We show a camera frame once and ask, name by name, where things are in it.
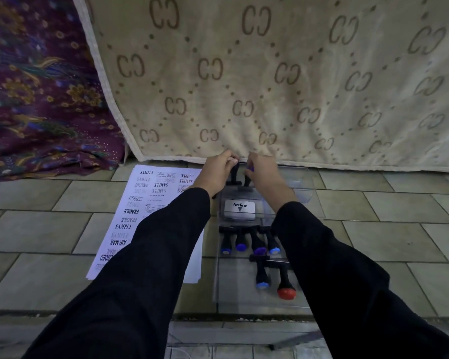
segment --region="purple floral fabric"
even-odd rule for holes
[[[123,157],[72,0],[0,0],[0,180],[86,175]]]

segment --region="artline logo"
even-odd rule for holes
[[[239,204],[233,203],[233,206],[238,207],[238,211],[241,211],[241,209],[248,207],[248,205],[241,204],[241,203],[239,203]]]

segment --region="black sleeve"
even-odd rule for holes
[[[185,270],[209,218],[210,197],[201,188],[145,218],[24,358],[163,358]]]
[[[389,274],[298,202],[273,223],[333,358],[449,358],[449,337],[389,290]]]

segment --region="white paper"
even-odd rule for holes
[[[132,241],[138,224],[154,211],[164,208],[193,184],[201,169],[162,168],[136,165],[126,184],[120,204],[87,278],[95,279],[103,266]],[[183,283],[201,278],[203,232],[193,249]]]

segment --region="paisley fabric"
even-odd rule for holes
[[[86,175],[123,156],[72,0],[0,0],[0,180]]]
[[[449,171],[449,0],[74,0],[138,159]]]

